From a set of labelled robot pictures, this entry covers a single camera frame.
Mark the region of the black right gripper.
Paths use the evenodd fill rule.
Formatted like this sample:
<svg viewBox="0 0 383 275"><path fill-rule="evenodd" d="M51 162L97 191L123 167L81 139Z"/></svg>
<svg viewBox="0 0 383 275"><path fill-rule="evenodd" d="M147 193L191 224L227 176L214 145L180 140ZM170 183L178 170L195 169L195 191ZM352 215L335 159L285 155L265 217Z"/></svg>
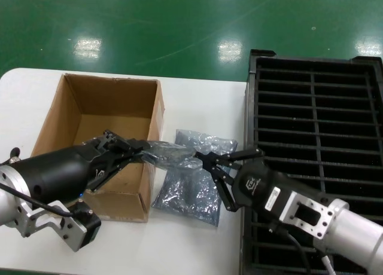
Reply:
<svg viewBox="0 0 383 275"><path fill-rule="evenodd" d="M258 148L223 155L214 152L194 155L212 176L226 210L236 212L239 207L250 207L268 220L279 220L291 193L296 190L296 183L286 174L268 167L263 160L255 159L263 156L264 152ZM255 160L243 166L237 163L250 159ZM218 166L240 169L235 181Z"/></svg>

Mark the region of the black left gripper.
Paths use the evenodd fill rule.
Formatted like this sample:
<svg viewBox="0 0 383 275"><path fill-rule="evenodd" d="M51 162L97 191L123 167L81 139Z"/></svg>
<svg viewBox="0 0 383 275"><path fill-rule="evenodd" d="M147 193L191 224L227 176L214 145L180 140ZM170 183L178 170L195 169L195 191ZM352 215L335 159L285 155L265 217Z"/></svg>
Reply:
<svg viewBox="0 0 383 275"><path fill-rule="evenodd" d="M87 186L95 192L128 164L142 163L142 152L150 148L146 140L126 139L105 130L102 137L82 145L20 160L13 169L26 182L31 198L42 203L69 203Z"/></svg>

